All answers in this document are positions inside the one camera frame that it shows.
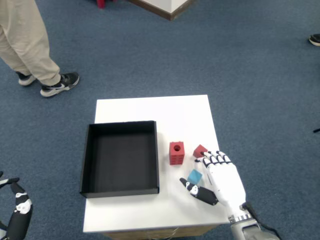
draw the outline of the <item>open box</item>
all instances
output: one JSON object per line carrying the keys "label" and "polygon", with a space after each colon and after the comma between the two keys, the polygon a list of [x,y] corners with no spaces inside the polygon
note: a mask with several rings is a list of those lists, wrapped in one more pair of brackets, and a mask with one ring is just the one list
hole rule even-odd
{"label": "open box", "polygon": [[90,124],[80,193],[86,198],[159,193],[157,124]]}

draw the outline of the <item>person's leg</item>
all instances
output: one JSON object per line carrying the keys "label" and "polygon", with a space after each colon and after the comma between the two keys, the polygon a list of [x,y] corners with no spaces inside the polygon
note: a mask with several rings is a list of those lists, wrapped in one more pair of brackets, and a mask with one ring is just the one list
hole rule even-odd
{"label": "person's leg", "polygon": [[19,76],[19,84],[28,86],[32,84],[36,78],[31,75],[26,65],[22,62],[17,53],[12,49],[8,43],[7,37],[0,25],[0,58]]}
{"label": "person's leg", "polygon": [[[7,42],[43,85],[59,83],[60,69],[50,58],[46,27],[35,0],[1,0],[0,24]],[[29,74],[25,69],[22,74]]]}

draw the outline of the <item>blue cube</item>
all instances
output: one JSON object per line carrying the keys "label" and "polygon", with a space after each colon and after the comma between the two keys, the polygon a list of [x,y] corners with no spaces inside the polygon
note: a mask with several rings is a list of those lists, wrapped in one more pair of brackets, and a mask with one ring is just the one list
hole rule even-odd
{"label": "blue cube", "polygon": [[202,174],[197,170],[193,169],[190,175],[188,176],[187,181],[196,185],[199,183],[201,177],[202,177]]}

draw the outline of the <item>red block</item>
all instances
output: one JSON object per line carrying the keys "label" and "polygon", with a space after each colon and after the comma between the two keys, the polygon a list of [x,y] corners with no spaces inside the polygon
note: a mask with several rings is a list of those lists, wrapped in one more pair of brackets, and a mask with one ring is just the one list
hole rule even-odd
{"label": "red block", "polygon": [[96,0],[96,3],[100,9],[105,7],[105,0]]}
{"label": "red block", "polygon": [[184,162],[185,147],[183,141],[170,142],[169,159],[170,165],[180,165]]}
{"label": "red block", "polygon": [[193,156],[195,156],[196,158],[201,158],[203,157],[203,155],[201,154],[201,152],[208,152],[208,150],[202,146],[201,144],[194,150],[193,152]]}

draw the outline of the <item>nike logo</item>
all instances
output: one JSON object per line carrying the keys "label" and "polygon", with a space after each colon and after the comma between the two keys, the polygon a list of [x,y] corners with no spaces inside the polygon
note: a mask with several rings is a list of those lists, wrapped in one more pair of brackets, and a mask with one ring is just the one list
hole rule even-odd
{"label": "nike logo", "polygon": [[50,86],[47,87],[48,89],[64,89],[66,86],[62,83],[60,83],[60,86]]}

